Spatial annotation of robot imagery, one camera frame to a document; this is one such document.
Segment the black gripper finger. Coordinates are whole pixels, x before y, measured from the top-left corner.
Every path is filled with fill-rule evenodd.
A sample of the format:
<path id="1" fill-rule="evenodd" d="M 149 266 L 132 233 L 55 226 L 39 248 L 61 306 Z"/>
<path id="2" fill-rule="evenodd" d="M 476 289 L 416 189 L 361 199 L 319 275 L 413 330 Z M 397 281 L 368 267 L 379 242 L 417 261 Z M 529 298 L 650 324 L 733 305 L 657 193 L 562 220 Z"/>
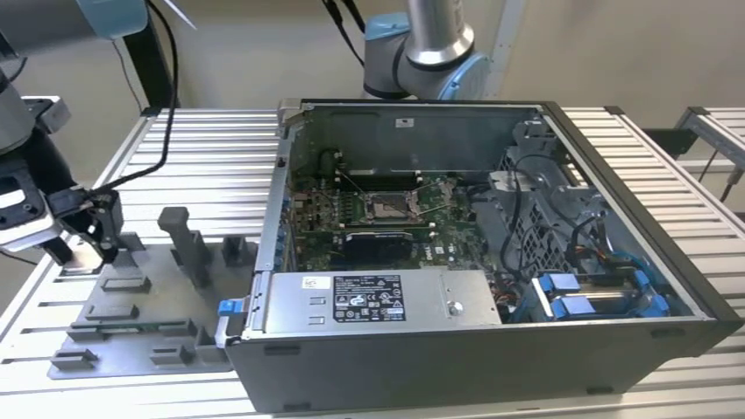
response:
<path id="1" fill-rule="evenodd" d="M 56 194 L 56 218 L 64 230 L 87 242 L 104 264 L 119 253 L 124 215 L 113 189 L 67 189 Z"/>
<path id="2" fill-rule="evenodd" d="M 57 265 L 65 265 L 73 260 L 73 251 L 60 237 L 45 241 L 41 244 L 41 248 Z"/>

